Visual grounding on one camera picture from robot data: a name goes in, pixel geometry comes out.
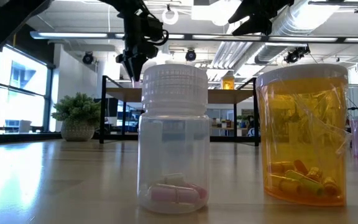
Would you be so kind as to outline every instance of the green plant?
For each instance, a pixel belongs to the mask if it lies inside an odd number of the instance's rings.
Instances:
[[[87,122],[97,127],[100,122],[100,103],[95,103],[86,94],[77,93],[74,97],[65,96],[54,105],[52,117],[58,121]]]

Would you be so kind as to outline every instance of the potted plant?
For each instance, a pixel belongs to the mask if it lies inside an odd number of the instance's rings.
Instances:
[[[66,141],[89,141],[100,121],[100,103],[95,103],[86,94],[65,96],[55,104],[52,117],[63,121],[60,130]]]

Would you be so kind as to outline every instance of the black table frame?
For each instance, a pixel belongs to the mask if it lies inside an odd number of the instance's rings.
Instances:
[[[101,90],[101,112],[100,112],[100,129],[99,134],[95,134],[94,138],[99,139],[99,143],[103,144],[105,139],[108,140],[120,140],[120,141],[126,141],[126,140],[138,140],[138,135],[128,135],[125,134],[126,129],[126,105],[127,102],[124,102],[122,106],[122,113],[124,116],[122,116],[122,128],[121,128],[121,134],[105,134],[104,133],[104,116],[106,115],[106,89],[107,89],[107,81],[110,81],[118,86],[118,88],[122,88],[120,84],[115,82],[114,80],[110,79],[108,76],[103,75],[102,77],[102,90]],[[233,104],[233,110],[234,110],[234,136],[211,136],[210,141],[211,142],[253,142],[255,146],[259,146],[260,137],[259,137],[259,109],[258,109],[258,101],[257,101],[257,95],[256,95],[256,78],[253,77],[250,80],[246,81],[243,85],[241,85],[238,90],[241,90],[246,85],[252,83],[252,92],[254,97],[254,126],[255,126],[255,137],[242,137],[237,136],[237,103]]]

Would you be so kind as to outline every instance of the table surface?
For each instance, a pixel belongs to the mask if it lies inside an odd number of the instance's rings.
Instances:
[[[265,195],[260,149],[211,143],[208,206],[159,215],[137,206],[137,142],[0,145],[0,223],[357,223],[358,159],[347,157],[347,206],[294,205]]]
[[[124,102],[140,103],[142,100],[140,88],[107,88],[106,93]],[[252,90],[208,90],[208,103],[240,103],[252,95]]]

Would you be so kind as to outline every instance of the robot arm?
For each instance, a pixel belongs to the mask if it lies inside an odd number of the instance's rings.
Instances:
[[[32,16],[46,10],[53,0],[10,0],[0,8],[0,48]],[[130,78],[138,82],[143,64],[157,56],[158,48],[168,40],[162,22],[153,16],[143,0],[101,0],[112,5],[124,19],[125,49],[117,57]]]

